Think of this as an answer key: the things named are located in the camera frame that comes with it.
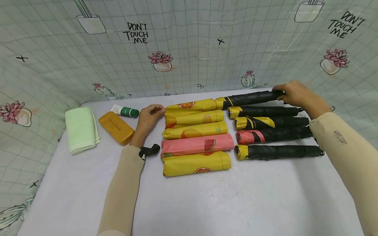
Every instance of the green towel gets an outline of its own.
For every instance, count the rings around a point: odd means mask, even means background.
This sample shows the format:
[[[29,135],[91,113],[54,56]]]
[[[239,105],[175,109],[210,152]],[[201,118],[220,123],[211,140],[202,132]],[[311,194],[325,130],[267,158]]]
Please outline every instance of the green towel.
[[[95,115],[89,107],[79,107],[66,111],[68,148],[77,154],[93,148],[100,142]]]

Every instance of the white table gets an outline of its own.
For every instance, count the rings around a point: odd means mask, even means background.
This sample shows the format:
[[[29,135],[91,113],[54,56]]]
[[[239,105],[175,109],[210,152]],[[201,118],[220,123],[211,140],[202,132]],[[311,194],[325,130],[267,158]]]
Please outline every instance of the white table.
[[[168,106],[268,89],[89,102],[83,106],[90,107],[98,120],[114,104],[141,109],[151,103]],[[136,128],[137,119],[123,120]],[[232,121],[226,115],[225,121],[234,137]],[[160,145],[164,127],[162,119],[145,146]],[[19,236],[96,235],[122,149],[101,125],[98,128],[101,143],[74,156],[68,152],[64,132]],[[273,143],[285,144],[316,145],[313,138]],[[327,156],[266,162],[238,161],[233,151],[229,154],[230,170],[178,177],[163,176],[159,156],[147,158],[133,235],[363,235],[353,200]]]

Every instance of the printed backdrop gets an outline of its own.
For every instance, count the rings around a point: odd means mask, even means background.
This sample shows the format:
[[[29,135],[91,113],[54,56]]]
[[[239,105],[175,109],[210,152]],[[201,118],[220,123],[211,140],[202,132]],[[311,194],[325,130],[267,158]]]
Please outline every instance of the printed backdrop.
[[[377,11],[376,0],[1,0],[0,235],[17,234],[65,111],[88,101],[295,79],[378,147]]]

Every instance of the human arm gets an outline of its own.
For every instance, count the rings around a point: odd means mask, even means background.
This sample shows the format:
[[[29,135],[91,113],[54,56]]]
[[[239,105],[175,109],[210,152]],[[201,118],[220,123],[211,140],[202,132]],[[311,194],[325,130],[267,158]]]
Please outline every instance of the human arm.
[[[278,98],[302,107],[310,116],[310,129],[352,196],[364,234],[378,234],[378,152],[327,103],[298,81],[278,85],[286,95]]]
[[[117,169],[110,182],[98,236],[131,235],[139,178],[144,166],[144,160],[139,157],[140,148],[164,112],[163,106],[151,105],[139,113],[138,125],[130,145],[122,149]]]

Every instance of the arm sleeve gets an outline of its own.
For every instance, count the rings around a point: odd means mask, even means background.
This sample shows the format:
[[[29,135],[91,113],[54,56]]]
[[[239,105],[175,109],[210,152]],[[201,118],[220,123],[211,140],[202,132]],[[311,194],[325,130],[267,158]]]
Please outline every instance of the arm sleeve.
[[[310,122],[310,129],[352,196],[365,235],[378,231],[378,152],[334,113]]]
[[[139,178],[144,160],[140,148],[122,149],[117,169],[106,194],[98,236],[130,236],[134,208],[139,190]]]

